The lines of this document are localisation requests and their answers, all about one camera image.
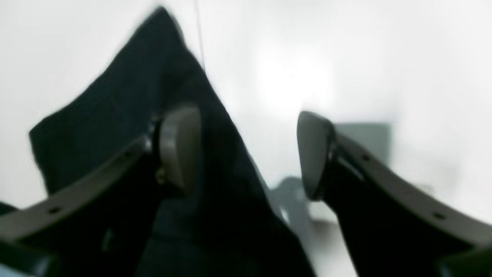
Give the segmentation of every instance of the white background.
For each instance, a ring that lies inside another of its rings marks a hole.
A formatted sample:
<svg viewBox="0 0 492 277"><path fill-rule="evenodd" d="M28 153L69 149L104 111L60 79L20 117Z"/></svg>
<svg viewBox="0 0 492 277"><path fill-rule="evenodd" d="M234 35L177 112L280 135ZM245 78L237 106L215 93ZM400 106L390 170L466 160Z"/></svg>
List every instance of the white background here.
<svg viewBox="0 0 492 277"><path fill-rule="evenodd" d="M486 0L2 0L0 201L25 208L46 197L28 131L103 72L158 4L176 16L270 188L300 176L295 126L309 109L387 124L393 170L492 222ZM320 275L354 275L346 253L330 268L309 255Z"/></svg>

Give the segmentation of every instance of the white floor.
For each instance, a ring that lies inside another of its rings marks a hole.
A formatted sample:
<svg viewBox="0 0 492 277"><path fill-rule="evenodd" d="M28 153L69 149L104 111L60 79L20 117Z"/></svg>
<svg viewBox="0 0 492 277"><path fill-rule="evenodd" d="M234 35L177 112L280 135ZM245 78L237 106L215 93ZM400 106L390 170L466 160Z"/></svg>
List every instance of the white floor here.
<svg viewBox="0 0 492 277"><path fill-rule="evenodd" d="M342 125L385 126L393 170L492 223L486 0L2 1L0 201L23 208L46 197L28 131L79 95L159 3L271 189L300 177L295 126L308 109ZM369 148L386 141L364 134L355 139ZM308 210L333 220L322 206ZM320 276L355 275L336 225L291 226Z"/></svg>

